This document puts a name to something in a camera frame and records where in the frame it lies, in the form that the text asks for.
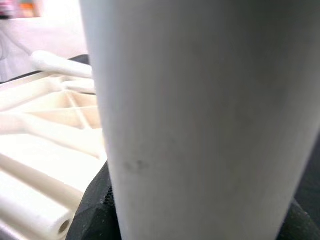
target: white pipe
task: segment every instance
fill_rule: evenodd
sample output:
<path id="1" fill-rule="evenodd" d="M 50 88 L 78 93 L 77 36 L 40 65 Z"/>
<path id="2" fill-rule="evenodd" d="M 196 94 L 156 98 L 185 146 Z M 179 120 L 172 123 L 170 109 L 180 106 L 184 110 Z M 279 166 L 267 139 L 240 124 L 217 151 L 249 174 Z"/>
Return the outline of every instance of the white pipe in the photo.
<path id="1" fill-rule="evenodd" d="M 274 240 L 320 123 L 312 6 L 80 2 L 123 239 Z"/>
<path id="2" fill-rule="evenodd" d="M 64 237 L 73 219 L 69 209 L 1 170 L 0 216 L 48 240 Z"/>

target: cylindrical hole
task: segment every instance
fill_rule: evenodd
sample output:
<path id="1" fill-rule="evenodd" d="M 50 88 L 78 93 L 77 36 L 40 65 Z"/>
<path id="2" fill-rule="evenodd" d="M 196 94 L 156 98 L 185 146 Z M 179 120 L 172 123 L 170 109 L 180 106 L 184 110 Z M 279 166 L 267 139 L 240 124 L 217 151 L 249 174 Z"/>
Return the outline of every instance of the cylindrical hole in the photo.
<path id="1" fill-rule="evenodd" d="M 59 228 L 59 234 L 62 234 L 69 227 L 69 224 L 70 220 L 65 221 Z"/>

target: white handle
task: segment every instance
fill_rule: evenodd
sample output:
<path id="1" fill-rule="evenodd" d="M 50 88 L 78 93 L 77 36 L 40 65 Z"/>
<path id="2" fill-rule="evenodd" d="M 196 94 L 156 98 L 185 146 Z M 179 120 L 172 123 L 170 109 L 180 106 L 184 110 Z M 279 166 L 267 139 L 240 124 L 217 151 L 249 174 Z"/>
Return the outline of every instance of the white handle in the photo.
<path id="1" fill-rule="evenodd" d="M 69 76 L 92 78 L 91 66 L 59 57 L 47 51 L 35 51 L 30 58 L 33 66 L 44 72 L 56 72 Z"/>

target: white rod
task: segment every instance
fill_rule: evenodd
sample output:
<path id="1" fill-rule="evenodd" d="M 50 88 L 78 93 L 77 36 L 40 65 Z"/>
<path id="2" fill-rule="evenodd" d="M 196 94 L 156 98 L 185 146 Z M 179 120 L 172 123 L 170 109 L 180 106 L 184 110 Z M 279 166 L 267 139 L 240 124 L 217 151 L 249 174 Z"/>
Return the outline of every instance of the white rod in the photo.
<path id="1" fill-rule="evenodd" d="M 274 240 L 319 129 L 313 7 L 80 2 L 123 239 Z"/>

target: black surface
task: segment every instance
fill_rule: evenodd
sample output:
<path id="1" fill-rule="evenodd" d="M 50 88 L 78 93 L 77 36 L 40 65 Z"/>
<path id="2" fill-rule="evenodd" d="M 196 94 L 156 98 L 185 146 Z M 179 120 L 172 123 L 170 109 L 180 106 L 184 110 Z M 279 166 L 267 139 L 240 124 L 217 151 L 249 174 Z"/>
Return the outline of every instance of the black surface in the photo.
<path id="1" fill-rule="evenodd" d="M 294 200 L 277 240 L 319 240 L 320 231 L 310 216 Z"/>
<path id="2" fill-rule="evenodd" d="M 85 192 L 66 240 L 121 240 L 107 163 Z"/>
<path id="3" fill-rule="evenodd" d="M 294 198 L 320 228 L 320 137 Z"/>

